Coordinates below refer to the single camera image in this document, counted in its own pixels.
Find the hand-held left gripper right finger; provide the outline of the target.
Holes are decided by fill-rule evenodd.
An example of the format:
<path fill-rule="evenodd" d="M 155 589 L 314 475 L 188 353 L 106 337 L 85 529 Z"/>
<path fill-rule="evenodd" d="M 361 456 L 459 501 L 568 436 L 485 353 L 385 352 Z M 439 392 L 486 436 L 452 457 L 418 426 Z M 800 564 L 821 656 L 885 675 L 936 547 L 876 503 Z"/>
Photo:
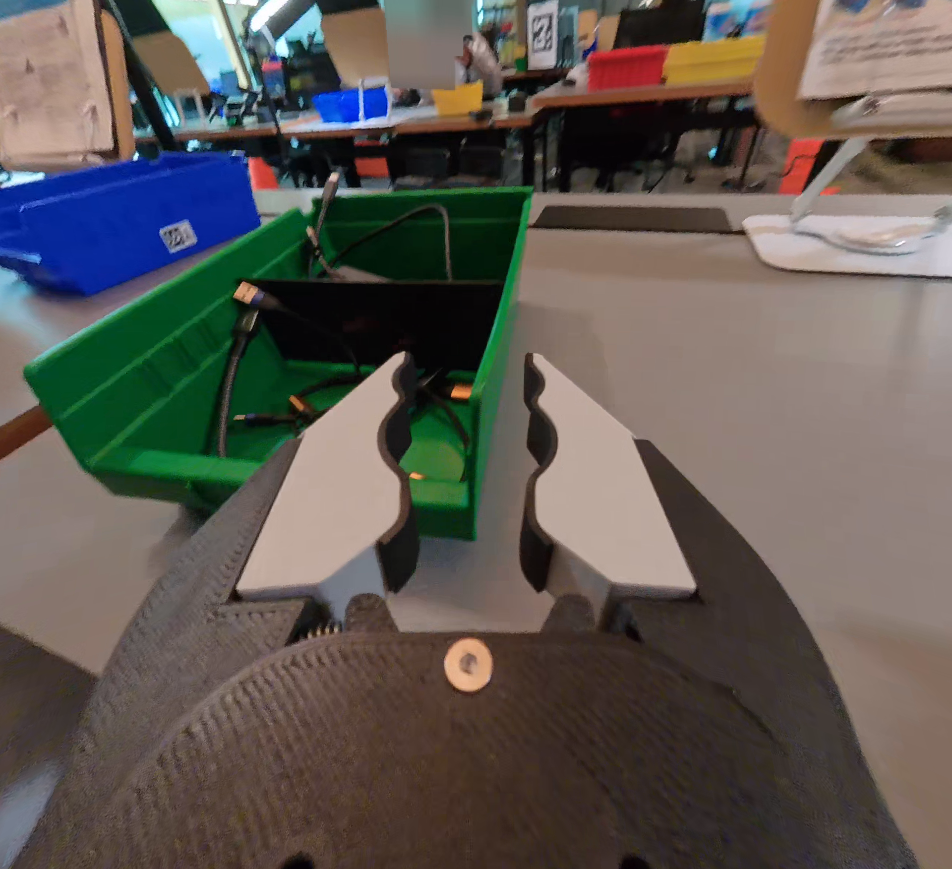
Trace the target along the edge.
<path fill-rule="evenodd" d="M 600 624 L 622 601 L 693 597 L 696 578 L 636 435 L 538 353 L 526 355 L 524 400 L 536 467 L 519 561 L 530 587 L 584 599 Z"/>

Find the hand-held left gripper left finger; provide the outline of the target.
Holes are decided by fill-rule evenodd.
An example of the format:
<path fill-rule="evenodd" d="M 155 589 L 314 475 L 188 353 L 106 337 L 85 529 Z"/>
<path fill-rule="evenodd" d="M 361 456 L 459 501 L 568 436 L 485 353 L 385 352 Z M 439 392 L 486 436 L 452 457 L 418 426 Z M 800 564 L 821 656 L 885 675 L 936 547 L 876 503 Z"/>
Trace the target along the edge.
<path fill-rule="evenodd" d="M 312 601 L 344 625 L 355 597 L 406 585 L 419 533 L 400 459 L 416 376 L 410 353 L 393 355 L 298 437 L 237 578 L 240 601 Z"/>

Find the green plastic bin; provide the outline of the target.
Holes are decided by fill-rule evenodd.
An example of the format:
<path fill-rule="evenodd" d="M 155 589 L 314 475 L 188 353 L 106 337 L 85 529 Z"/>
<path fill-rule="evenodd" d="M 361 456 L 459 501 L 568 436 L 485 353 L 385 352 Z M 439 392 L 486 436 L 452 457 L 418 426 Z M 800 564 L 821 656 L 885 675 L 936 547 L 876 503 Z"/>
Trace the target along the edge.
<path fill-rule="evenodd" d="M 262 312 L 238 304 L 243 280 L 310 280 L 306 226 L 293 208 L 25 368 L 28 385 L 79 465 L 117 496 L 213 511 L 306 427 L 288 423 L 289 396 L 348 374 L 340 364 L 284 360 Z M 476 538 L 480 493 L 506 374 L 530 220 L 528 187 L 373 193 L 335 199 L 322 234 L 331 268 L 392 280 L 501 281 L 505 322 L 457 407 L 470 428 L 469 478 L 437 411 L 412 435 L 401 466 L 424 536 Z M 312 280 L 324 280 L 327 276 Z"/>

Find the light grey desk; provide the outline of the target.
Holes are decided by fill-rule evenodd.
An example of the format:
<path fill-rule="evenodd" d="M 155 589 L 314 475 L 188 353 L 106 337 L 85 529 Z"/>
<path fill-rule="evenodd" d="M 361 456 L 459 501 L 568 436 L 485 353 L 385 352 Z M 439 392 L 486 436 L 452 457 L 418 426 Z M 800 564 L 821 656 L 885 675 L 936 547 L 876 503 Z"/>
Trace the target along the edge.
<path fill-rule="evenodd" d="M 541 353 L 779 578 L 922 867 L 950 867 L 950 282 L 780 272 L 739 235 L 530 228 L 475 542 L 426 541 L 408 629 L 534 629 L 516 543 Z M 98 673 L 194 519 L 54 430 L 2 459 L 2 626 Z"/>

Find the black bin divider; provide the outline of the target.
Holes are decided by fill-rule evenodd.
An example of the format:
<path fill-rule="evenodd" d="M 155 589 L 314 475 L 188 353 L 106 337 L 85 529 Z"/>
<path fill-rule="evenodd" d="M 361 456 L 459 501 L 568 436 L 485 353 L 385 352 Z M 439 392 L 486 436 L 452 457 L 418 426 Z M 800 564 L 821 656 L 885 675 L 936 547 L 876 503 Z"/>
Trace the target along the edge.
<path fill-rule="evenodd" d="M 338 333 L 360 367 L 377 367 L 408 353 L 418 367 L 449 372 L 478 370 L 495 328 L 506 320 L 511 295 L 504 282 L 492 280 L 247 281 Z M 284 360 L 351 367 L 327 339 L 285 316 L 262 314 L 264 328 Z"/>

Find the blue plastic bin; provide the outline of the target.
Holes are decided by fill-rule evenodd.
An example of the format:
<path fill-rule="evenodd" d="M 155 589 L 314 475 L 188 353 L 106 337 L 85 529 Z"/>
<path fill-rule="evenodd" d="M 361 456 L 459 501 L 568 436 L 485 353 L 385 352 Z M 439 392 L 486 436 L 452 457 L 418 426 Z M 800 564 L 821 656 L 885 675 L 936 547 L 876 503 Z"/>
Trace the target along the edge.
<path fill-rule="evenodd" d="M 1 192 L 1 267 L 89 297 L 260 225 L 240 153 L 165 152 Z"/>
<path fill-rule="evenodd" d="M 364 89 L 340 89 L 311 97 L 321 121 L 326 124 L 356 124 L 385 119 L 389 113 L 386 85 Z"/>

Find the wooden background table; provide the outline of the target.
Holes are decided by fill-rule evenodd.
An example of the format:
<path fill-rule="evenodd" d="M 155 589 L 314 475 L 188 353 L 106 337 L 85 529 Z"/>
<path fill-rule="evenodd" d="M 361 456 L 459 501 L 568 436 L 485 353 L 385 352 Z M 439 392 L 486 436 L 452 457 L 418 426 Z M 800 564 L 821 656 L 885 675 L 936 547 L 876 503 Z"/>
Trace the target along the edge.
<path fill-rule="evenodd" d="M 559 123 L 554 158 L 558 191 L 569 192 L 578 169 L 596 171 L 601 191 L 614 191 L 620 172 L 640 173 L 643 190 L 651 193 L 673 169 L 691 184 L 692 162 L 681 161 L 678 148 L 685 136 L 717 133 L 715 165 L 725 167 L 733 157 L 732 141 L 753 133 L 740 176 L 733 181 L 743 190 L 764 125 L 753 104 L 752 79 L 651 85 L 591 91 L 563 80 L 542 89 L 530 102 L 533 123 L 546 130 Z"/>
<path fill-rule="evenodd" d="M 395 144 L 402 138 L 433 138 L 437 136 L 470 136 L 491 134 L 517 137 L 522 148 L 520 185 L 534 187 L 536 182 L 534 116 L 531 112 L 509 114 L 496 113 L 492 108 L 482 113 L 469 113 L 462 116 L 442 117 L 433 106 L 411 109 L 399 109 L 387 118 L 378 118 L 354 124 L 334 124 L 321 122 L 316 117 L 295 118 L 281 124 L 253 124 L 249 126 L 229 126 L 222 121 L 215 124 L 197 122 L 166 129 L 161 137 L 152 128 L 136 128 L 133 131 L 135 143 L 152 144 L 158 148 L 170 149 L 173 138 L 181 148 L 191 142 L 206 143 L 222 150 L 243 150 L 253 152 L 258 149 L 267 151 L 279 143 L 327 144 L 331 141 L 345 140 L 351 144 L 365 142 Z"/>

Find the yellow plastic bin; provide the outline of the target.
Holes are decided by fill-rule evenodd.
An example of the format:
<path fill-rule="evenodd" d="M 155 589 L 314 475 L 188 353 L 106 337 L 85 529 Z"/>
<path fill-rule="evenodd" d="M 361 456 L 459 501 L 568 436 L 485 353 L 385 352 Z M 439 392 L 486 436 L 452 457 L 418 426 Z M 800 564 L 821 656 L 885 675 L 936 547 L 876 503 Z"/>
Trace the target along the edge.
<path fill-rule="evenodd" d="M 437 117 L 441 119 L 466 118 L 481 111 L 483 103 L 482 80 L 465 82 L 452 89 L 432 89 L 432 100 Z"/>
<path fill-rule="evenodd" d="M 682 42 L 668 48 L 662 77 L 666 85 L 740 81 L 752 78 L 764 53 L 766 36 Z"/>

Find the red plastic bin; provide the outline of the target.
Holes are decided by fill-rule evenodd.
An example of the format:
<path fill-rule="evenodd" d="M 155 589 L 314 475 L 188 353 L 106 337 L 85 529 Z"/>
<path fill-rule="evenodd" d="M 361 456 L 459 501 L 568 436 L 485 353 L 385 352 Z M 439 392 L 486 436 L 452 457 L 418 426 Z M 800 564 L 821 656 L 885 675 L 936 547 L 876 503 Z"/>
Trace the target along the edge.
<path fill-rule="evenodd" d="M 670 46 L 654 44 L 594 51 L 588 58 L 588 91 L 638 88 L 663 84 Z"/>

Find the small tag sign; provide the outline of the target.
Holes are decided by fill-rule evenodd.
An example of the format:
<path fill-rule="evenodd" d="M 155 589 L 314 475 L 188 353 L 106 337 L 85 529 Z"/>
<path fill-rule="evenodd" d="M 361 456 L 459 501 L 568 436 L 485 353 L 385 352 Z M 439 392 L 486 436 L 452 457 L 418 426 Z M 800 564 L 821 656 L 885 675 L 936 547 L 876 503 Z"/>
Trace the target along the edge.
<path fill-rule="evenodd" d="M 532 72 L 556 67 L 560 53 L 560 0 L 531 0 L 527 6 L 527 58 Z"/>

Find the LED lamp bar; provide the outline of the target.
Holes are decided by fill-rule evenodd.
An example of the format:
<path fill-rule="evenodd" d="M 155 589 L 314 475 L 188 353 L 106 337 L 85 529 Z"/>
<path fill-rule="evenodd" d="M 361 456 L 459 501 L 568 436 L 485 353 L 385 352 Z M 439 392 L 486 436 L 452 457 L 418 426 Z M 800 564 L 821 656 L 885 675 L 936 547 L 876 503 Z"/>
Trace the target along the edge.
<path fill-rule="evenodd" d="M 267 29 L 276 39 L 313 5 L 314 0 L 265 0 L 249 18 L 248 30 L 257 33 Z"/>

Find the brown cardboard panel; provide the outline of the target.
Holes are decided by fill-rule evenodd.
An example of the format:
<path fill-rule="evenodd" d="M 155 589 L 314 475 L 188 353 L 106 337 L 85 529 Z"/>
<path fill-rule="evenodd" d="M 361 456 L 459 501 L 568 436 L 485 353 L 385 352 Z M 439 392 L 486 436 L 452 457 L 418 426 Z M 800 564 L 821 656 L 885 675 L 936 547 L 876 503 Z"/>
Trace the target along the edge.
<path fill-rule="evenodd" d="M 1 0 L 1 161 L 54 172 L 130 160 L 123 36 L 104 0 Z"/>

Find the printed instruction sheet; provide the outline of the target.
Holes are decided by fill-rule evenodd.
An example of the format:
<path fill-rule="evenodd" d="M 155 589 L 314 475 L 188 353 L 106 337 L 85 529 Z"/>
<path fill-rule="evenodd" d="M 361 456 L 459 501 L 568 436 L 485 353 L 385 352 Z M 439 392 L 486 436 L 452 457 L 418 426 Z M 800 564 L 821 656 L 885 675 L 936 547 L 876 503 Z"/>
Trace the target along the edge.
<path fill-rule="evenodd" d="M 798 97 L 950 88 L 951 0 L 820 0 Z"/>

